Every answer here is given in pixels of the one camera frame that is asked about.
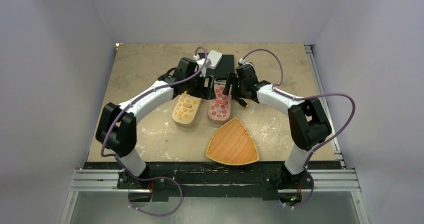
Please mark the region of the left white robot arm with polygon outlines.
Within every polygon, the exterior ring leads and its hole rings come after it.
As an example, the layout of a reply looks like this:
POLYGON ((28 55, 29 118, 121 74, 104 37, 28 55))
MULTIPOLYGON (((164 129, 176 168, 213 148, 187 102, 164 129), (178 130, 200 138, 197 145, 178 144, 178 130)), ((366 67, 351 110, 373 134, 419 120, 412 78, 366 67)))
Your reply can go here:
POLYGON ((95 139, 102 144, 100 154, 106 157, 105 149, 111 151, 131 174, 129 181, 138 189, 149 183, 148 166, 137 150, 137 125, 150 112, 179 95, 210 100, 215 98, 213 75, 205 71, 213 63, 208 58, 198 61, 183 57, 177 67, 161 75, 151 87, 120 104, 107 103, 101 112, 95 139))

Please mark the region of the beige lunch box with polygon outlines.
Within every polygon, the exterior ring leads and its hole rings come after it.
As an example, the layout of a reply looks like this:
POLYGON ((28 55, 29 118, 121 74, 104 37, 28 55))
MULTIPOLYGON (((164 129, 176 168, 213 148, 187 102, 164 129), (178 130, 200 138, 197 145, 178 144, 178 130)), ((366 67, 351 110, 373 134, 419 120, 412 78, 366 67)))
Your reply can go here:
POLYGON ((173 122, 183 128, 190 128, 197 121, 197 115, 182 114, 181 116, 173 115, 173 122))

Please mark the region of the beige lunch box lid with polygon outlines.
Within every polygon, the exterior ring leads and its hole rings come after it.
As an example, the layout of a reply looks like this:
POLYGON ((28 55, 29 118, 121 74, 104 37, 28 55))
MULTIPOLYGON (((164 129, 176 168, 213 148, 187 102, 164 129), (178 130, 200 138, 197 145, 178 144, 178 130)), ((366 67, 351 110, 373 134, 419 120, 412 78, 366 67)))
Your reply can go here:
POLYGON ((172 116, 181 116, 182 114, 196 115, 201 105, 202 99, 196 98, 184 92, 178 98, 174 107, 172 116))

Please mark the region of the pink lunch box lid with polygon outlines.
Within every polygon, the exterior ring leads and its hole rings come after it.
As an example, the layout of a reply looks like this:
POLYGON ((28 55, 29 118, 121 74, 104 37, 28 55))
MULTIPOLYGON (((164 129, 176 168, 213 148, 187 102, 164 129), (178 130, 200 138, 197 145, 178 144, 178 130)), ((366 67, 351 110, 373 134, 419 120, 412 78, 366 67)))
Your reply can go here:
POLYGON ((208 114, 231 115, 232 96, 223 94, 224 87, 223 84, 214 85, 216 98, 209 101, 208 114))

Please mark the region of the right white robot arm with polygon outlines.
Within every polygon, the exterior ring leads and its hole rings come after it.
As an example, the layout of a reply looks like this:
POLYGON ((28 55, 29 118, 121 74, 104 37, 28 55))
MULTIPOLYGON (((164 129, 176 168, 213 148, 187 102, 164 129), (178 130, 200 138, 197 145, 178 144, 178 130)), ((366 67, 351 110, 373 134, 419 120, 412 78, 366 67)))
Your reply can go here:
POLYGON ((280 180, 288 188, 298 184, 314 148, 333 132, 321 101, 317 97, 298 97, 269 81, 259 81, 250 64, 240 65, 228 74, 223 93, 270 106, 288 117, 294 146, 282 167, 280 180))

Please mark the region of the woven bamboo basket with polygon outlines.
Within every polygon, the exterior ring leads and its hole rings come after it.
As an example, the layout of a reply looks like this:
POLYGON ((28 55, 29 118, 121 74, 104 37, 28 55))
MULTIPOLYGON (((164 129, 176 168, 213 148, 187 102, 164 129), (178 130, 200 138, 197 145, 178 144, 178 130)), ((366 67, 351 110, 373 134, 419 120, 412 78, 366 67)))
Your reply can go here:
POLYGON ((216 130, 209 141, 205 156, 228 166, 244 166, 260 159, 252 135, 236 117, 216 130))

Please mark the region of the pink lunch box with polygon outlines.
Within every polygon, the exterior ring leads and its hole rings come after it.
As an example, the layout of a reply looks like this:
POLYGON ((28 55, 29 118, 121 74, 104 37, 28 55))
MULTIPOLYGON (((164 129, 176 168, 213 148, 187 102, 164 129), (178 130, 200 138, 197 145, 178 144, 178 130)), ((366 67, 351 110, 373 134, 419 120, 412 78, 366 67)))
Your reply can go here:
POLYGON ((213 122, 213 123, 217 123, 217 124, 224 124, 226 122, 228 122, 231 119, 231 115, 230 114, 216 114, 216 115, 212 115, 211 113, 208 114, 208 119, 213 122))

